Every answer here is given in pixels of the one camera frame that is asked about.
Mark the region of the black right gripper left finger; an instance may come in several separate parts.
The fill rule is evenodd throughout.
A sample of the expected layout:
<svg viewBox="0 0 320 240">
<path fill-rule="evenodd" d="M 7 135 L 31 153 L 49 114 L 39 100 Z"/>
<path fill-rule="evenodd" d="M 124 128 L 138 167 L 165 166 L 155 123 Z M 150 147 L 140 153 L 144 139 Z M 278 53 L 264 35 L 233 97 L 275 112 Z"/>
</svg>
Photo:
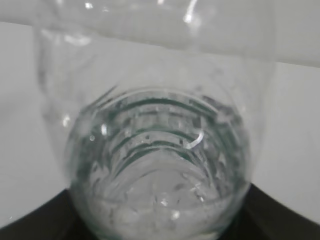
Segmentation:
<svg viewBox="0 0 320 240">
<path fill-rule="evenodd" d="M 0 228 L 2 240 L 96 240 L 72 203 L 68 190 L 26 216 Z"/>
</svg>

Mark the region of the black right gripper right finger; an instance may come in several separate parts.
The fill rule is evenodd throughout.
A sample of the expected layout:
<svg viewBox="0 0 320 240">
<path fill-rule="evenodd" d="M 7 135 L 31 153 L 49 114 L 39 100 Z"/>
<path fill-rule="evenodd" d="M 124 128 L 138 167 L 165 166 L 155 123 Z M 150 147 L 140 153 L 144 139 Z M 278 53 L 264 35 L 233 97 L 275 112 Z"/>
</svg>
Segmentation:
<svg viewBox="0 0 320 240">
<path fill-rule="evenodd" d="M 251 184 L 220 240 L 318 240 L 320 225 Z"/>
</svg>

